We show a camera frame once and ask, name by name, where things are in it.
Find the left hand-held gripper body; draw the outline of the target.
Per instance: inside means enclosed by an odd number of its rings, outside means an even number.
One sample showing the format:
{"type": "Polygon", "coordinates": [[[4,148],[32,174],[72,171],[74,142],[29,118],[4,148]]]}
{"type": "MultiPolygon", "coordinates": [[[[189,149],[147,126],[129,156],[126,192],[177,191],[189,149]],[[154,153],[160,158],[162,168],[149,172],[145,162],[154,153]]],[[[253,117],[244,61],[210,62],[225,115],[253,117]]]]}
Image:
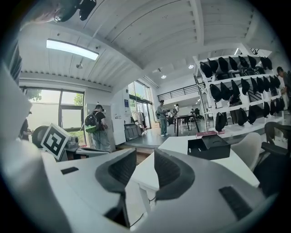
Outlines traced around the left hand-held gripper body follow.
{"type": "Polygon", "coordinates": [[[32,143],[39,149],[52,154],[57,162],[67,161],[67,152],[75,153],[79,140],[58,125],[40,126],[32,133],[32,143]]]}

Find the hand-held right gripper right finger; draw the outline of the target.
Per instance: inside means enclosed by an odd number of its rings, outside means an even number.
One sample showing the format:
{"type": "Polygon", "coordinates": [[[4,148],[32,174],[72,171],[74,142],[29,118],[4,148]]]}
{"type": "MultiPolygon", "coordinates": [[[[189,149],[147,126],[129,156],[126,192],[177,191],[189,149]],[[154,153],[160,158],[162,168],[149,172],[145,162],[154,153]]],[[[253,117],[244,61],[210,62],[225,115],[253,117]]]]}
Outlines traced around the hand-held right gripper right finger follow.
{"type": "Polygon", "coordinates": [[[246,233],[276,199],[216,162],[163,149],[136,167],[134,181],[155,193],[137,233],[246,233]]]}

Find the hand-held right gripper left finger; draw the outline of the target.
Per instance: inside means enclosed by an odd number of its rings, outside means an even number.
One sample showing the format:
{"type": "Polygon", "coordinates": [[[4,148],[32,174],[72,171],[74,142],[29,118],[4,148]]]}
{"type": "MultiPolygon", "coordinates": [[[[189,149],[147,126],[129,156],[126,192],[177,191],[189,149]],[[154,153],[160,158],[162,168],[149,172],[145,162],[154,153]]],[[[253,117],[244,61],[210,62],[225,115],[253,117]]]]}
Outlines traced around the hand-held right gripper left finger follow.
{"type": "Polygon", "coordinates": [[[49,184],[73,233],[128,233],[125,188],[136,168],[136,150],[56,162],[42,151],[49,184]]]}

